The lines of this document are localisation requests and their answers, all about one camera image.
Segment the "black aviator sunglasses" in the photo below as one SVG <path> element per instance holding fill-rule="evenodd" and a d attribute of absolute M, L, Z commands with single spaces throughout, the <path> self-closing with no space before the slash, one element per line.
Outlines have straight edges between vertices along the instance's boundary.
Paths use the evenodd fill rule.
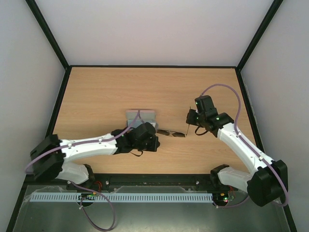
<path fill-rule="evenodd" d="M 157 133 L 165 136 L 185 138 L 188 135 L 190 126 L 183 120 L 162 119 L 159 121 Z"/>

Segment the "pink glasses case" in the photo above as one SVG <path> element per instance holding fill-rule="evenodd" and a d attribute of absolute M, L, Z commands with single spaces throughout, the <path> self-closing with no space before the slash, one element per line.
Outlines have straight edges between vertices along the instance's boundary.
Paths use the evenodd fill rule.
<path fill-rule="evenodd" d="M 126 110 L 126 126 L 129 126 L 135 118 L 136 120 L 131 128 L 137 128 L 139 125 L 148 122 L 158 130 L 155 110 Z"/>

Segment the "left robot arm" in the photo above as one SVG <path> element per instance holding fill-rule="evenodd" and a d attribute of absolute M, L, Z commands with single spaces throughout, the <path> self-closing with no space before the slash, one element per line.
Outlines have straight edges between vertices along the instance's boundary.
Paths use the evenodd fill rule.
<path fill-rule="evenodd" d="M 75 160 L 125 154 L 132 150 L 156 152 L 159 146 L 156 130 L 149 122 L 80 140 L 59 139 L 52 134 L 30 152 L 31 161 L 25 170 L 31 169 L 34 179 L 40 182 L 61 179 L 82 184 L 91 178 L 91 167 L 75 164 Z"/>

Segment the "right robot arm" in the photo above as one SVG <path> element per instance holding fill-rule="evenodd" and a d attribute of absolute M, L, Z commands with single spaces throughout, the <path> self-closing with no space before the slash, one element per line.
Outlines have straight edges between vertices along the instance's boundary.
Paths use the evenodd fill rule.
<path fill-rule="evenodd" d="M 288 199 L 287 166 L 275 161 L 257 148 L 227 113 L 219 114 L 210 96 L 195 99 L 196 109 L 189 110 L 186 123 L 204 128 L 224 142 L 244 163 L 248 172 L 221 165 L 211 171 L 211 185 L 222 189 L 225 185 L 248 194 L 258 206 L 264 206 L 283 197 Z"/>

